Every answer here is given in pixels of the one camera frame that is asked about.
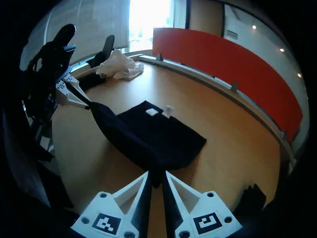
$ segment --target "small white object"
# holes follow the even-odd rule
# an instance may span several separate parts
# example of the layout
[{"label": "small white object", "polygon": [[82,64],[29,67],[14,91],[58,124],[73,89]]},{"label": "small white object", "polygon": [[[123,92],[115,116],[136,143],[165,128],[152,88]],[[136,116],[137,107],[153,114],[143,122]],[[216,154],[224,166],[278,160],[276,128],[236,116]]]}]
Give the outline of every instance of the small white object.
[{"label": "small white object", "polygon": [[45,136],[42,136],[40,145],[41,145],[44,149],[47,150],[49,143],[50,143],[50,138],[47,138],[47,137],[45,137]]},{"label": "small white object", "polygon": [[174,110],[173,107],[167,105],[166,108],[164,109],[164,111],[162,112],[162,115],[167,117],[167,118],[170,118],[173,110]]},{"label": "small white object", "polygon": [[149,114],[150,116],[154,116],[157,113],[159,113],[157,110],[155,110],[154,108],[148,109],[145,111],[147,114]]}]

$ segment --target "black cloth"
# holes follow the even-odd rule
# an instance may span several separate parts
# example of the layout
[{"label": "black cloth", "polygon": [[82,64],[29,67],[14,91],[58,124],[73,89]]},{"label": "black cloth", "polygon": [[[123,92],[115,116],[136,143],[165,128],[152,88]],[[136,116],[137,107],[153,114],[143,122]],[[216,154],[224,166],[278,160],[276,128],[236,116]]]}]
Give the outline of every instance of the black cloth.
[{"label": "black cloth", "polygon": [[104,79],[100,78],[100,75],[96,74],[95,72],[85,75],[79,78],[78,80],[79,80],[79,86],[84,92],[88,90],[89,88],[95,87],[101,83],[106,82],[106,78]]},{"label": "black cloth", "polygon": [[[153,117],[145,112],[151,108],[158,111]],[[144,101],[118,118],[155,152],[156,165],[164,170],[185,168],[199,154],[206,139],[176,118],[166,118],[162,112]]]},{"label": "black cloth", "polygon": [[233,215],[241,225],[245,226],[261,213],[265,201],[266,196],[257,184],[254,184],[253,188],[249,186],[248,189],[244,190],[239,204],[233,211]]},{"label": "black cloth", "polygon": [[[158,187],[165,170],[188,166],[206,143],[206,139],[174,117],[144,101],[116,116],[103,104],[90,102],[96,123],[107,139],[128,159],[150,171],[152,184]],[[145,111],[159,113],[150,116]]]}]

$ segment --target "wall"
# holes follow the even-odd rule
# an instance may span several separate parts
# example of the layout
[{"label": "wall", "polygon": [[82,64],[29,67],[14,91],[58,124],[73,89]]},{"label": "wall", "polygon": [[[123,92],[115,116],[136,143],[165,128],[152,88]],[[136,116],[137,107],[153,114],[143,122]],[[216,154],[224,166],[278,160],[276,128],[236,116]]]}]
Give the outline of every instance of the wall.
[{"label": "wall", "polygon": [[[229,37],[226,34],[226,30],[237,33],[238,39],[235,40]],[[297,76],[297,73],[300,73],[300,69],[296,61],[294,59],[292,60],[290,55],[287,54],[288,49],[286,46],[281,46],[282,43],[270,40],[272,37],[267,37],[269,31],[266,30],[265,32],[266,34],[262,34],[259,26],[254,30],[251,25],[242,23],[232,17],[232,15],[227,14],[226,11],[224,38],[247,48],[273,67],[288,84],[300,105],[303,118],[300,123],[300,131],[292,142],[292,148],[294,152],[296,152],[303,144],[309,129],[309,108],[305,85]],[[281,52],[279,50],[280,48],[284,48],[285,52]]]},{"label": "wall", "polygon": [[279,28],[275,25],[275,23],[256,5],[255,0],[217,0],[225,3],[229,3],[240,7],[241,9],[252,13],[259,19],[261,19],[265,24],[267,24],[275,33],[281,38],[287,45],[287,40],[283,33],[279,30]]},{"label": "wall", "polygon": [[153,55],[213,75],[233,85],[261,107],[291,142],[302,110],[285,80],[258,55],[219,36],[193,30],[156,28]]},{"label": "wall", "polygon": [[221,36],[222,4],[210,0],[192,0],[189,29]]}]

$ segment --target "black towel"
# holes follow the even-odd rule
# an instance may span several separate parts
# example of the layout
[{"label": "black towel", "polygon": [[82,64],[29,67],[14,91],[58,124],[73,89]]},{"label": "black towel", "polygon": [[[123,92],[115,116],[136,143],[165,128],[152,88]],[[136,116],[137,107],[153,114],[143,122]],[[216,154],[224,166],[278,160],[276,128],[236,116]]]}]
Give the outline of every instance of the black towel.
[{"label": "black towel", "polygon": [[[150,116],[145,111],[155,109]],[[174,117],[166,118],[163,110],[144,101],[118,115],[131,131],[155,152],[156,165],[164,170],[187,167],[199,154],[206,139]]]},{"label": "black towel", "polygon": [[[144,101],[116,116],[103,104],[90,102],[96,123],[107,139],[128,159],[150,171],[158,187],[165,170],[187,167],[199,154],[206,139],[174,117],[164,117],[157,106]],[[150,116],[145,111],[158,111]]]}]

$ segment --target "screw hole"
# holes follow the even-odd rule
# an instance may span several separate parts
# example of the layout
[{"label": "screw hole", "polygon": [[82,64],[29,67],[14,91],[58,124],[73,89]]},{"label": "screw hole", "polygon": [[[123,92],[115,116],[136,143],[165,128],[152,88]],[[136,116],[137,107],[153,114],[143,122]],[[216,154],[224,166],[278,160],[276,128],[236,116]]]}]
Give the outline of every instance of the screw hole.
[{"label": "screw hole", "polygon": [[225,218],[225,223],[230,223],[232,221],[232,218],[231,217],[226,217]]},{"label": "screw hole", "polygon": [[81,221],[84,224],[88,224],[89,223],[89,219],[87,217],[83,217]]},{"label": "screw hole", "polygon": [[188,238],[188,237],[190,237],[190,233],[189,233],[189,231],[181,231],[180,232],[180,234],[179,234],[179,237],[180,238]]},{"label": "screw hole", "polygon": [[135,234],[133,232],[127,231],[124,233],[124,238],[134,238]]}]

